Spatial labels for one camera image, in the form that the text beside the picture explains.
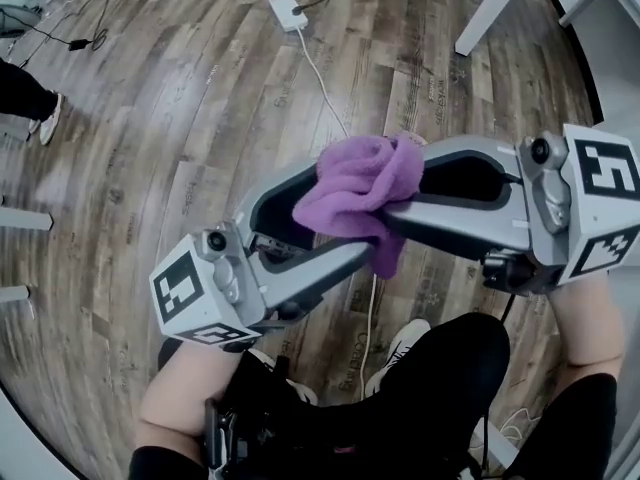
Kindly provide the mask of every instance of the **table leg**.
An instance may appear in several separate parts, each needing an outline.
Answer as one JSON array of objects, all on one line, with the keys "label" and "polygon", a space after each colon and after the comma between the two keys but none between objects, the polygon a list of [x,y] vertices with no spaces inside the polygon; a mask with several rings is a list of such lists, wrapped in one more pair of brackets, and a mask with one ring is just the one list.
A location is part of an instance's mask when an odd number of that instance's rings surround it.
[{"label": "table leg", "polygon": [[15,208],[0,207],[0,226],[22,229],[43,229],[48,231],[53,219],[48,213],[28,212]]},{"label": "table leg", "polygon": [[508,3],[509,0],[483,0],[456,41],[456,53],[469,55]]},{"label": "table leg", "polygon": [[560,26],[568,27],[573,23],[573,20],[584,11],[594,0],[578,0],[575,5],[569,9],[566,14],[560,18]]},{"label": "table leg", "polygon": [[17,300],[26,300],[28,298],[29,289],[24,285],[0,288],[0,302],[15,302]]}]

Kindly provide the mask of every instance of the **shoe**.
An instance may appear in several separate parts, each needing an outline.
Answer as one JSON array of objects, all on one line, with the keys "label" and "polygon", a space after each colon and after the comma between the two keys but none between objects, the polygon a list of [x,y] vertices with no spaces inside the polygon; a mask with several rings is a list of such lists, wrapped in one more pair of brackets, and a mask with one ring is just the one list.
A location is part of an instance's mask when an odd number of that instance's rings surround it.
[{"label": "shoe", "polygon": [[29,121],[29,134],[34,135],[40,128],[40,121]]},{"label": "shoe", "polygon": [[384,363],[382,369],[374,373],[369,379],[369,382],[367,382],[364,388],[365,397],[370,397],[380,391],[380,383],[387,372],[395,366],[400,359],[407,355],[407,352],[409,352],[418,340],[429,332],[430,329],[431,326],[429,322],[420,318],[411,320],[411,322],[400,329],[396,337],[393,338],[391,347],[389,347],[387,362]]},{"label": "shoe", "polygon": [[56,108],[51,114],[51,117],[46,121],[43,121],[40,125],[40,143],[43,146],[46,146],[51,142],[51,138],[58,127],[58,121],[60,121],[60,113],[62,112],[62,104],[64,103],[64,96],[62,94],[58,94],[58,102],[56,103]]},{"label": "shoe", "polygon": [[[269,357],[264,352],[260,352],[255,348],[250,348],[249,353],[253,354],[256,358],[260,360],[262,364],[264,364],[270,371],[273,371],[276,367],[276,362]],[[287,379],[289,385],[296,390],[300,400],[303,402],[307,402],[311,405],[318,405],[318,396],[313,392],[309,386],[305,386],[304,384],[298,384],[297,382],[293,382],[291,379]]]}]

